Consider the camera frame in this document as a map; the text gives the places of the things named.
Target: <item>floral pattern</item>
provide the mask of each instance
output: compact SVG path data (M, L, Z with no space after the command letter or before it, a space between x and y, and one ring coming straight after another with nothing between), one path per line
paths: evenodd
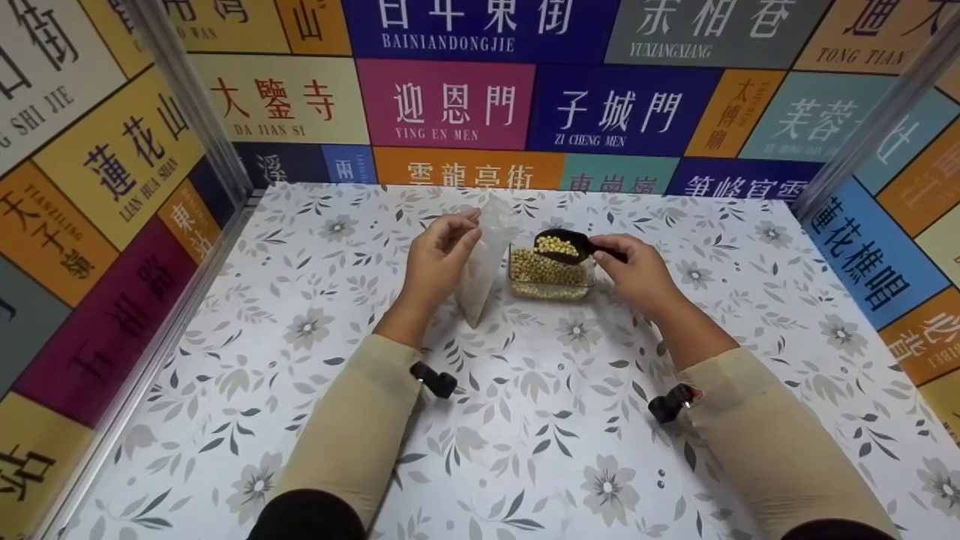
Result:
M904 538L960 527L960 453L782 203L497 193L530 232L657 246L691 301L817 415ZM64 536L245 538L313 405L396 297L410 241L488 197L272 186ZM459 387L411 422L371 538L754 537L703 442L651 423L670 358L602 272L577 304L516 298L501 272L476 329L456 309L441 307L425 361Z

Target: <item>black scoop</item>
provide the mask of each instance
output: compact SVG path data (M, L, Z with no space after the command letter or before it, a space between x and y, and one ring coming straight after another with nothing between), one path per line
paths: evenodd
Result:
M594 252L598 252L598 251L608 253L611 255L611 257L619 260L620 262L624 262L624 263L627 262L626 255L618 251L602 248L594 244L593 242L591 242L586 234L577 233L576 231L570 231L568 229L547 229L546 231L543 231L542 233L537 234L537 237L534 238L534 245L535 246L537 245L538 239L546 236L553 236L565 242L570 242L570 244L572 244L573 247L576 248L577 250L576 256L567 255L565 253L538 252L538 255L542 255L546 258L551 258L563 264L580 264L581 262L587 260L587 257L593 255Z

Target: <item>person's left hand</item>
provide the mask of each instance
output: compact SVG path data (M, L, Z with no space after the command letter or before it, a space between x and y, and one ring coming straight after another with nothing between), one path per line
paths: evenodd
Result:
M467 259L480 239L480 209L438 217L414 238L407 255L407 275L399 304L422 309L429 316L453 294Z

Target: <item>hand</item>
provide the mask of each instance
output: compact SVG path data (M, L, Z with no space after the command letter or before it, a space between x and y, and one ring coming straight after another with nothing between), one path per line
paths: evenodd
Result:
M480 209L442 215L414 238L407 275L397 302L433 316L460 282L467 259L480 238Z
M686 302L663 257L650 244L630 234L603 234L590 241L627 256L625 264L603 252L593 254L597 264L613 279L617 293L633 309L657 322L666 310Z

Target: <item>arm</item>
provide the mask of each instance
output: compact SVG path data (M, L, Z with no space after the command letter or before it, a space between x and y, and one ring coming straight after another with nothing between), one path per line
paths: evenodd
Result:
M251 540L366 538L420 393L410 368L480 236L478 215L443 216L414 240L399 297L317 403Z
M601 255L598 262L660 328L680 379L703 392L687 417L765 537L831 538L797 535L818 520L849 520L898 537L829 433L766 366L687 300L654 248L627 235L592 240L630 258L623 264ZM884 538L875 531L843 537Z

